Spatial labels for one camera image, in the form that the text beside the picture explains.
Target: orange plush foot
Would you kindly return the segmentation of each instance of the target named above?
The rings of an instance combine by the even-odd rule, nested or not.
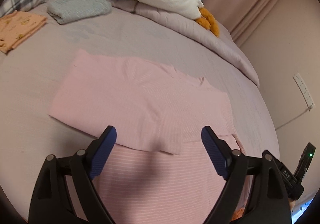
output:
[[[205,8],[199,8],[201,15],[206,18],[210,23],[210,31],[217,37],[220,36],[220,29],[216,19],[213,15]]]
[[[195,22],[198,23],[199,25],[201,25],[206,30],[210,29],[210,23],[209,23],[209,21],[207,21],[206,18],[200,17],[198,19],[195,19]]]

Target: gray folded garment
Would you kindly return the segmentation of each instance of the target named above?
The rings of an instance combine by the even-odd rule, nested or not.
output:
[[[111,3],[106,0],[54,0],[48,3],[47,12],[59,24],[111,12]]]

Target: wall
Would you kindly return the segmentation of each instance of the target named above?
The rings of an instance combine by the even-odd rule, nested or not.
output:
[[[306,201],[320,187],[320,4],[317,0],[279,0],[241,46],[260,79],[260,92],[279,140],[280,159],[294,172],[304,147],[317,147],[303,180]],[[316,105],[306,111],[293,75],[299,72]]]

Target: mattress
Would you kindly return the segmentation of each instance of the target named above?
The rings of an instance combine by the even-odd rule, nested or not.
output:
[[[32,10],[46,14],[46,6]],[[36,178],[48,154],[69,156],[92,137],[48,116],[59,83],[78,49],[91,54],[137,56],[204,76],[227,92],[234,125],[247,155],[268,149],[279,158],[276,132],[257,86],[203,45],[162,25],[114,8],[107,16],[45,25],[7,56],[0,56],[0,184],[25,218]],[[231,40],[220,26],[221,39]],[[148,35],[149,40],[142,40]]]

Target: power strip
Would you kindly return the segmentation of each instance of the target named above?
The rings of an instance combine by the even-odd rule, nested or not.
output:
[[[301,90],[301,93],[302,93],[302,95],[303,95],[303,97],[304,97],[304,99],[305,99],[305,101],[307,103],[309,111],[311,109],[315,108],[316,107],[315,103],[313,102],[313,99],[312,99],[312,97],[310,95],[310,92],[309,92],[307,86],[305,85],[305,83],[304,83],[302,77],[300,76],[300,74],[299,73],[295,74],[293,76],[293,78],[294,78],[295,82],[297,83],[299,89]]]

